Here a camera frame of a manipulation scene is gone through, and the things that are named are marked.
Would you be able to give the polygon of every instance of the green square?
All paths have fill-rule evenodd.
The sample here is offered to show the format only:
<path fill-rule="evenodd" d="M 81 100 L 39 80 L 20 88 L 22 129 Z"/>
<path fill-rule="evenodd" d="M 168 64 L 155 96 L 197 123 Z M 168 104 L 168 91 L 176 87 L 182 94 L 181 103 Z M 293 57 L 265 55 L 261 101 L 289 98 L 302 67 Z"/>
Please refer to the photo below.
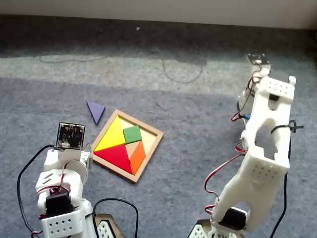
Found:
<path fill-rule="evenodd" d="M 138 125 L 123 129 L 125 143 L 133 143 L 142 140 L 140 128 Z"/>

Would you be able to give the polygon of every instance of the purple triangle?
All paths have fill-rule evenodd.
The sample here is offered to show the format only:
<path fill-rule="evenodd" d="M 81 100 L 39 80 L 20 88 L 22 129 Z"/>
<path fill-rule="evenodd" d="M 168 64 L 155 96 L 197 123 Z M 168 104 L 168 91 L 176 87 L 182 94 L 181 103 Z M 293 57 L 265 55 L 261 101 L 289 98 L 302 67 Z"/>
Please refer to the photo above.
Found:
<path fill-rule="evenodd" d="M 93 119 L 95 121 L 95 124 L 97 125 L 99 123 L 99 120 L 105 110 L 105 106 L 100 105 L 98 103 L 94 103 L 91 101 L 87 101 L 88 108 L 91 112 L 91 115 L 93 115 Z"/>

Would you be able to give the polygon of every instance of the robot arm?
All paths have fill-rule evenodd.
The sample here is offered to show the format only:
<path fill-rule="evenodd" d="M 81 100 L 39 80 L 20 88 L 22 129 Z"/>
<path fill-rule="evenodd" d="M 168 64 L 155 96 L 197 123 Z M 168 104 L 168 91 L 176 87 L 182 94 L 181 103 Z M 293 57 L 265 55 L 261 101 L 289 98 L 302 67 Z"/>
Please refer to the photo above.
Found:
<path fill-rule="evenodd" d="M 85 126 L 60 123 L 57 148 L 47 152 L 36 184 L 40 220 L 46 238 L 95 238 L 93 208 L 82 198 L 92 152 L 82 151 Z"/>
<path fill-rule="evenodd" d="M 245 130 L 241 134 L 245 158 L 237 174 L 225 186 L 216 199 L 212 213 L 214 234 L 237 237 L 244 231 L 252 232 L 270 211 L 277 190 L 289 170 L 290 108 L 294 98 L 295 77 L 285 83 L 269 77 L 269 70 L 258 70 L 249 86 L 239 97 L 240 114 L 248 115 Z M 255 144 L 258 130 L 267 126 L 271 130 L 277 152 L 274 158 L 266 158 L 264 149 Z M 248 212 L 233 207 L 246 202 Z"/>

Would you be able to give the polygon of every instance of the white wall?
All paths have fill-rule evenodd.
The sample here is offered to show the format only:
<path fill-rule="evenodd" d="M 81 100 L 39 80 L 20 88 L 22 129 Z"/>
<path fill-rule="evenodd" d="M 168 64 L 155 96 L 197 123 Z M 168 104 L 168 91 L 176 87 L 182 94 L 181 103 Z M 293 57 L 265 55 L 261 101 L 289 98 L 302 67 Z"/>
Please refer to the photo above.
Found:
<path fill-rule="evenodd" d="M 317 0 L 0 0 L 0 13 L 317 29 Z"/>

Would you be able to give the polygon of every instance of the red triangle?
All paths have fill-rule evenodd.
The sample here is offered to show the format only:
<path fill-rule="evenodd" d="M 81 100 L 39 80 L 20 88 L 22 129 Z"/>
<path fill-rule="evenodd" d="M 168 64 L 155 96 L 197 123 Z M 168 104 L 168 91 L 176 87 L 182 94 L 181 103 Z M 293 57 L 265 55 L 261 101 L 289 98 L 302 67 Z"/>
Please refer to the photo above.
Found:
<path fill-rule="evenodd" d="M 133 174 L 125 145 L 117 145 L 104 150 L 95 151 L 94 154 Z"/>

